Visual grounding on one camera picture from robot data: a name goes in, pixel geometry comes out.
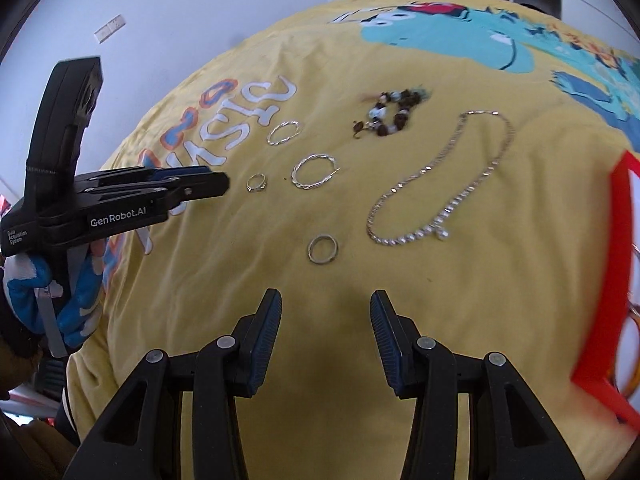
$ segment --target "beaded bracelet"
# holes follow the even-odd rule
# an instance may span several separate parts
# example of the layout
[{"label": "beaded bracelet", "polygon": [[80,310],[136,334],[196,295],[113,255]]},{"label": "beaded bracelet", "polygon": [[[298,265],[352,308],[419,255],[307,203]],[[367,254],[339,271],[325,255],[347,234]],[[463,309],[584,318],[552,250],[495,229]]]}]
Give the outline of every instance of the beaded bracelet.
[{"label": "beaded bracelet", "polygon": [[[386,137],[402,130],[409,120],[411,108],[427,100],[430,94],[424,88],[407,88],[401,92],[382,92],[376,105],[369,110],[370,121],[354,121],[353,137],[359,139],[358,134],[364,130],[375,131],[379,137]],[[386,104],[398,103],[398,113],[394,115],[394,123],[387,126],[382,120],[386,116]]]}]

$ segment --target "gloved hand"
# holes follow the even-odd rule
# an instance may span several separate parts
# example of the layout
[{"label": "gloved hand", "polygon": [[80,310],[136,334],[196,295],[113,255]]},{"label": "gloved hand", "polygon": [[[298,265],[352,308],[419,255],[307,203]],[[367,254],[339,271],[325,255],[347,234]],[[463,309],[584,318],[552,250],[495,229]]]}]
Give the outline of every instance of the gloved hand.
[{"label": "gloved hand", "polygon": [[[95,331],[102,317],[98,302],[102,286],[102,256],[105,242],[92,242],[78,275],[76,292],[57,316],[65,344],[78,348]],[[36,302],[35,288],[51,283],[49,266],[40,256],[16,254],[4,261],[2,287],[9,307],[20,322],[34,334],[45,333]]]}]

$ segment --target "metal screw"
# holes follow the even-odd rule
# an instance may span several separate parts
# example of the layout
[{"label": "metal screw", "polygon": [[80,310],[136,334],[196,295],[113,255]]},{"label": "metal screw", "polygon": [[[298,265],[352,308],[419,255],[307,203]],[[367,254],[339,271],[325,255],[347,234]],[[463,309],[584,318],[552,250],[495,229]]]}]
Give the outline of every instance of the metal screw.
[{"label": "metal screw", "polygon": [[152,350],[146,355],[147,363],[159,363],[162,360],[162,350]]},{"label": "metal screw", "polygon": [[420,348],[424,348],[425,350],[436,348],[436,340],[431,337],[419,337],[416,342]]},{"label": "metal screw", "polygon": [[220,339],[218,339],[216,344],[219,348],[231,348],[236,344],[236,340],[230,335],[223,335]]},{"label": "metal screw", "polygon": [[496,366],[502,366],[507,362],[507,358],[500,352],[491,352],[489,354],[489,362]]}]

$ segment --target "black handheld device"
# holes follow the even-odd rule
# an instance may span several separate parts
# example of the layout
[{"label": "black handheld device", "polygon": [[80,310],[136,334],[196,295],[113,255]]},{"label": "black handheld device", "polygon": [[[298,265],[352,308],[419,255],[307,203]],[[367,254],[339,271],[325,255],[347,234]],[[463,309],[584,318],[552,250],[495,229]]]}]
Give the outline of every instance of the black handheld device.
[{"label": "black handheld device", "polygon": [[99,57],[59,62],[36,117],[24,197],[0,221],[4,256],[35,253],[52,282],[36,292],[54,357],[67,355],[56,314],[75,289],[87,244],[163,222],[181,202],[221,196],[229,179],[207,166],[123,168],[76,176],[82,134],[102,87]]}]

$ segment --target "red frame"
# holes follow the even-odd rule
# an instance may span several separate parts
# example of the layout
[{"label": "red frame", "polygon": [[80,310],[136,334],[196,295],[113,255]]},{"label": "red frame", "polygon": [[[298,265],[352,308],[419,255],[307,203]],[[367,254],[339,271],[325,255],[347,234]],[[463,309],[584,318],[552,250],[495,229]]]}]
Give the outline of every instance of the red frame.
[{"label": "red frame", "polygon": [[[626,152],[610,176],[609,256],[591,333],[575,367],[572,381],[596,397],[636,431],[640,413],[609,380],[628,311],[634,208],[629,171],[640,177],[640,161]],[[640,213],[640,204],[636,206]]]}]

